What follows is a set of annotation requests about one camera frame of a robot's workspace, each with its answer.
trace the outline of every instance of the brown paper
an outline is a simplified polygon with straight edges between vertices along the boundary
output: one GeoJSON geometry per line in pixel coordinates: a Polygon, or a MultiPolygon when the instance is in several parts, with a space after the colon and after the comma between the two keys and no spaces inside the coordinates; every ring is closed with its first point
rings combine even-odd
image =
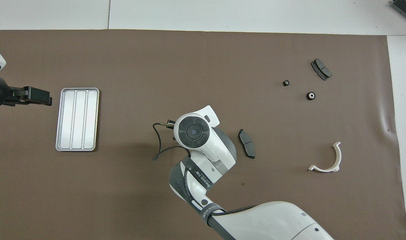
{"type": "MultiPolygon", "coordinates": [[[[221,239],[168,185],[185,152],[151,161],[151,125],[206,105],[238,151],[211,200],[226,210],[291,202],[337,240],[406,239],[385,36],[0,31],[0,53],[9,86],[53,97],[50,107],[0,107],[0,239],[221,239]],[[77,87],[101,91],[97,148],[58,152],[60,91],[77,87]],[[309,171],[332,166],[337,141],[340,170],[309,171]]],[[[160,132],[163,147],[176,143],[160,132]]]]}

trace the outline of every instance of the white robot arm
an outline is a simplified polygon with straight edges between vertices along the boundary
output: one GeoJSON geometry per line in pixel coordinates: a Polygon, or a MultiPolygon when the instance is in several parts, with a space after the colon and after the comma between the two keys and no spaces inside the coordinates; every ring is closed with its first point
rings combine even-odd
{"type": "Polygon", "coordinates": [[[206,192],[236,163],[237,154],[232,141],[216,128],[218,117],[206,106],[171,123],[176,141],[191,151],[191,157],[171,168],[169,185],[224,239],[332,240],[308,214],[288,202],[223,210],[206,192]]]}
{"type": "MultiPolygon", "coordinates": [[[[0,55],[0,70],[6,65],[5,59],[0,55]]],[[[3,78],[0,77],[0,106],[15,106],[16,104],[43,104],[52,105],[52,97],[48,91],[33,87],[9,87],[3,78]]]]}

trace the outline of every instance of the white floor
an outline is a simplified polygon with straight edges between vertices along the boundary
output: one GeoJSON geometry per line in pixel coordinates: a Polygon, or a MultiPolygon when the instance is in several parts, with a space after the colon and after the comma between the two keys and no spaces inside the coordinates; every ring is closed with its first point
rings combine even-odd
{"type": "Polygon", "coordinates": [[[0,0],[0,29],[388,35],[406,205],[406,18],[389,0],[0,0]]]}

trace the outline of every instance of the white plastic bracket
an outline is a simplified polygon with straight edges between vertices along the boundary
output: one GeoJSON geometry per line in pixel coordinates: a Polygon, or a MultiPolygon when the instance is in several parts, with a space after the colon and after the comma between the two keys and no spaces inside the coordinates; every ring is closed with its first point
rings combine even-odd
{"type": "Polygon", "coordinates": [[[341,159],[342,159],[342,153],[341,153],[341,149],[339,148],[339,144],[341,144],[341,142],[336,142],[333,145],[333,147],[335,149],[335,152],[337,154],[337,159],[335,161],[335,164],[332,167],[330,167],[330,168],[328,168],[326,170],[323,170],[323,169],[320,169],[320,168],[316,167],[315,165],[311,165],[308,169],[309,170],[317,170],[319,172],[324,172],[324,173],[337,172],[339,170],[339,164],[341,163],[341,159]]]}

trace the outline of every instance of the silver tray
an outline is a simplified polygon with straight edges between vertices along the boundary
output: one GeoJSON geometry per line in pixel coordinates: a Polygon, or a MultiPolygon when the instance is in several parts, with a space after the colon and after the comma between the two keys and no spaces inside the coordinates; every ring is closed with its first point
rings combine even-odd
{"type": "Polygon", "coordinates": [[[98,123],[98,88],[64,88],[59,103],[55,148],[92,151],[98,123]]]}

